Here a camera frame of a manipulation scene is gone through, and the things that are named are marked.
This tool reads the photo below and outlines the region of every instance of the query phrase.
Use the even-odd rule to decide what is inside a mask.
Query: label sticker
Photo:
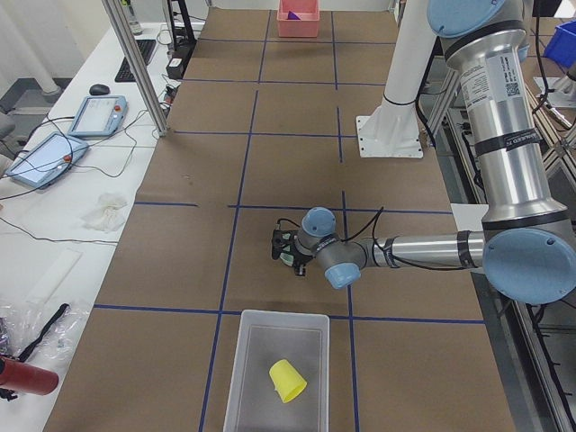
[[[486,104],[492,100],[488,73],[483,61],[466,70],[461,78],[462,93],[466,102],[466,110]]]
[[[486,58],[490,89],[496,102],[522,97],[518,69],[514,54],[500,54]]]

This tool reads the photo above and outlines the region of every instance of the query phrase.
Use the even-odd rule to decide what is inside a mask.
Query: blue joint cap
[[[360,269],[354,263],[342,263],[333,265],[324,275],[332,286],[339,290],[360,279]]]
[[[336,231],[336,218],[332,211],[324,207],[310,209],[302,219],[302,229],[313,237],[323,238]]]
[[[576,252],[541,229],[503,231],[486,244],[484,272],[498,291],[520,302],[555,302],[576,286]]]
[[[480,29],[505,3],[506,0],[430,0],[428,23],[441,38],[459,38]]]

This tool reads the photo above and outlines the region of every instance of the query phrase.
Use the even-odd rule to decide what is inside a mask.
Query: plastic bag
[[[48,309],[30,302],[19,305],[0,303],[0,318],[4,323],[6,342],[6,352],[0,351],[0,354],[18,357],[39,336],[57,309],[58,307]],[[90,315],[90,309],[87,303],[70,303],[64,315],[50,327],[44,339],[36,346],[32,356],[42,356],[56,360],[59,365],[68,366]]]

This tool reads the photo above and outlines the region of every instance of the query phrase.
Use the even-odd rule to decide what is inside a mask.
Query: blue bin
[[[576,21],[556,26],[556,32],[544,51],[544,57],[567,68],[576,61]]]

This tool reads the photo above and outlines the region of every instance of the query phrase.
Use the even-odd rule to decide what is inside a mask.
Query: yellow cup
[[[274,363],[269,373],[283,403],[293,401],[308,385],[286,359]]]

